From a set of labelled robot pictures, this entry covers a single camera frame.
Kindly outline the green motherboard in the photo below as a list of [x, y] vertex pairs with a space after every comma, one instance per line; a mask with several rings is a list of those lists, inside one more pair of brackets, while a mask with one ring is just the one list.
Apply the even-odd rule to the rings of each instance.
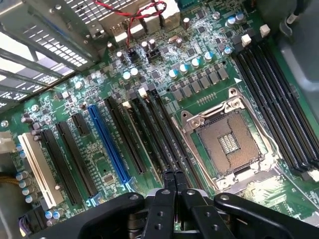
[[[31, 213], [40, 217], [42, 227], [52, 226], [124, 193], [146, 196], [163, 187], [160, 184], [139, 141], [122, 103], [140, 98], [138, 89], [154, 84], [182, 140], [209, 198], [221, 192], [233, 193], [295, 219], [319, 226], [319, 141], [290, 96], [288, 83], [271, 51], [266, 36], [272, 28], [264, 23], [253, 0], [175, 0], [180, 10], [180, 25], [169, 31], [159, 30], [124, 45], [115, 42], [100, 23], [110, 13], [133, 20], [156, 16], [162, 11], [140, 16], [140, 10], [122, 11], [127, 0], [69, 0], [71, 8], [95, 33], [102, 43], [102, 58], [96, 65], [74, 74], [52, 89], [37, 94], [0, 113], [0, 132], [9, 131], [16, 150], [0, 154], [0, 226], [18, 227], [30, 220]], [[205, 62], [204, 53], [213, 52]], [[268, 125], [249, 91], [234, 60], [234, 55], [253, 58], [262, 68], [275, 94], [283, 98], [283, 108], [290, 127], [306, 155], [307, 171], [295, 174], [282, 157]], [[200, 60], [195, 69], [193, 58]], [[188, 65], [188, 73], [179, 71]], [[137, 68], [139, 75], [123, 79], [124, 72]], [[171, 79], [169, 70], [178, 77]], [[147, 171], [139, 174], [122, 142], [105, 106], [104, 99], [113, 97], [121, 109], [140, 159]], [[96, 105], [120, 153], [130, 180], [122, 184], [96, 131], [88, 112]], [[221, 116], [240, 112], [261, 155], [258, 160], [237, 172], [219, 175], [196, 130]], [[90, 130], [80, 136], [71, 116], [80, 113]], [[71, 155], [55, 125], [67, 122], [85, 161], [98, 193], [88, 196]], [[61, 149], [70, 173], [82, 197], [82, 204], [72, 205], [45, 147], [41, 131], [50, 129]], [[26, 154], [18, 140], [31, 133], [42, 152], [64, 201], [49, 209], [34, 178]]]

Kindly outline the short black expansion slot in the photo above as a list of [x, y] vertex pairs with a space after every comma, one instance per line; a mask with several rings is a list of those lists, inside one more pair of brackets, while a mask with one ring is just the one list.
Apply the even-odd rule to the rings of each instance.
[[71, 118], [80, 136], [87, 136], [90, 134], [85, 119], [80, 113], [73, 114]]

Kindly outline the grey metal PC case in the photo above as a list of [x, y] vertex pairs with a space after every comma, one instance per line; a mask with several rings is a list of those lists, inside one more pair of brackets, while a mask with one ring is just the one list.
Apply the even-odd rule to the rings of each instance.
[[96, 65], [102, 43], [69, 0], [0, 0], [0, 113]]

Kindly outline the long black expansion slot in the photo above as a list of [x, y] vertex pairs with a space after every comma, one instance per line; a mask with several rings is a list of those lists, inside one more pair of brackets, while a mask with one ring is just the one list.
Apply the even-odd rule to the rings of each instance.
[[119, 132], [122, 142], [128, 152], [129, 158], [132, 161], [136, 171], [139, 174], [144, 174], [147, 171], [146, 166], [144, 162], [140, 159], [137, 147], [133, 141], [129, 127], [121, 113], [119, 105], [117, 104], [116, 100], [111, 96], [105, 98], [104, 103]]
[[78, 171], [78, 174], [82, 180], [82, 183], [85, 187], [85, 190], [88, 196], [93, 197], [98, 193], [98, 190], [94, 184], [94, 181], [90, 175], [89, 170], [85, 164], [85, 161], [80, 153], [80, 150], [73, 138], [73, 135], [69, 129], [67, 122], [61, 121], [55, 125], [62, 141], [64, 142], [67, 150], [71, 155], [75, 167]]
[[53, 132], [50, 129], [44, 129], [41, 131], [41, 136], [71, 204], [82, 204], [81, 194], [70, 173]]

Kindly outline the CPU socket with gold pins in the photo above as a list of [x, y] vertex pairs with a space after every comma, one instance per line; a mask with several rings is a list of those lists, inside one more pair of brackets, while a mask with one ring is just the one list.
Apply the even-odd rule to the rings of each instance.
[[196, 133], [219, 175], [237, 172], [261, 155], [240, 112], [210, 120]]

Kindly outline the metal rear port block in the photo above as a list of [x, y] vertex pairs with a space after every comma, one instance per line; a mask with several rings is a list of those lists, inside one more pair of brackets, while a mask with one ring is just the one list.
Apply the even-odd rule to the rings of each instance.
[[140, 16], [162, 11], [161, 14], [143, 19], [130, 20], [127, 17], [110, 13], [100, 20], [104, 30], [114, 37], [119, 45], [128, 39], [137, 39], [159, 30], [169, 32], [180, 25], [180, 10], [175, 0], [127, 0], [122, 11], [140, 10]]

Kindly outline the blue expansion slot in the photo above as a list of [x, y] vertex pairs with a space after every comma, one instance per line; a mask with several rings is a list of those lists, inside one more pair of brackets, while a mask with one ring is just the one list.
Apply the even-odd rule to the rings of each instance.
[[120, 182], [122, 184], [128, 183], [131, 178], [127, 172], [126, 166], [123, 163], [120, 153], [114, 144], [113, 138], [105, 125], [105, 121], [100, 114], [99, 108], [96, 105], [90, 105], [88, 107], [88, 112], [109, 156], [112, 166], [117, 173], [118, 178], [120, 179]]

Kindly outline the white expansion slot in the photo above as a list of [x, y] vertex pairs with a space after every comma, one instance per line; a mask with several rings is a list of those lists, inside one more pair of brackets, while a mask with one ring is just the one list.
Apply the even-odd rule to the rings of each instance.
[[38, 183], [39, 189], [49, 209], [64, 201], [60, 191], [55, 189], [56, 181], [38, 142], [33, 140], [31, 133], [23, 133], [18, 140], [26, 154], [28, 163]]

